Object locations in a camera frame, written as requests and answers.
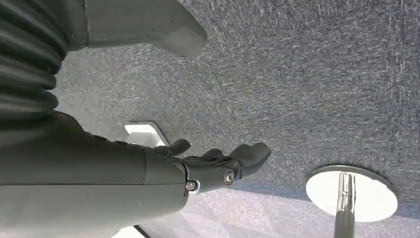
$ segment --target robotic arm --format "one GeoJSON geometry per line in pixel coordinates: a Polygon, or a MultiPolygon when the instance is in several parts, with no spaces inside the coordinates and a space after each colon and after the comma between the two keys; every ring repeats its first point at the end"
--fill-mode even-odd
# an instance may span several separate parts
{"type": "Polygon", "coordinates": [[[85,132],[49,93],[68,50],[146,42],[197,54],[206,32],[177,0],[0,1],[0,234],[56,237],[120,229],[231,185],[265,144],[178,159],[185,140],[148,148],[85,132]]]}

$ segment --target round white base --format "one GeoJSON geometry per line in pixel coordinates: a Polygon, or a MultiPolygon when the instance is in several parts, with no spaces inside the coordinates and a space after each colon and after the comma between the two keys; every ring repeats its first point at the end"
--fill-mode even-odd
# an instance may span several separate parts
{"type": "Polygon", "coordinates": [[[313,172],[306,193],[320,209],[335,216],[340,173],[356,177],[356,222],[380,221],[395,213],[398,199],[392,185],[375,173],[351,166],[327,166],[313,172]]]}

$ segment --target bolt head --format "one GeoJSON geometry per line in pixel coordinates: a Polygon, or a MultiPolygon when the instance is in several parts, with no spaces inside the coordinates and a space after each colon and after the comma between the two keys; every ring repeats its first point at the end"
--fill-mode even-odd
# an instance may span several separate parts
{"type": "Polygon", "coordinates": [[[235,180],[235,173],[232,170],[226,171],[226,174],[224,176],[225,184],[226,185],[231,185],[234,180],[235,180]]]}
{"type": "Polygon", "coordinates": [[[187,184],[185,185],[185,188],[188,191],[194,191],[196,189],[196,187],[197,187],[197,184],[194,181],[188,181],[187,184]]]}

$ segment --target gray carpet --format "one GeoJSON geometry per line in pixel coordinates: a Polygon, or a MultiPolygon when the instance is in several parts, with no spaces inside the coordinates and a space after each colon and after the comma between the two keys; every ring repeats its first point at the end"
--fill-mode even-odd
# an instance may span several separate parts
{"type": "Polygon", "coordinates": [[[420,203],[418,1],[181,2],[209,33],[200,56],[146,45],[70,53],[59,109],[110,139],[154,120],[191,154],[265,142],[273,155],[247,184],[299,190],[314,168],[352,164],[388,178],[402,204],[420,203]]]}
{"type": "MultiPolygon", "coordinates": [[[[357,238],[418,238],[418,220],[393,216],[357,223],[357,238]]],[[[220,189],[191,196],[181,212],[147,221],[152,238],[328,238],[334,217],[310,201],[220,189]]]]}

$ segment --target metal pole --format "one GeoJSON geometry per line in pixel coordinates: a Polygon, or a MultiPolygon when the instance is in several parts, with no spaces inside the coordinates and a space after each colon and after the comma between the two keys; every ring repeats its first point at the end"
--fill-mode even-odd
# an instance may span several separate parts
{"type": "Polygon", "coordinates": [[[335,238],[354,238],[355,231],[355,176],[340,173],[337,213],[335,215],[335,238]]]}

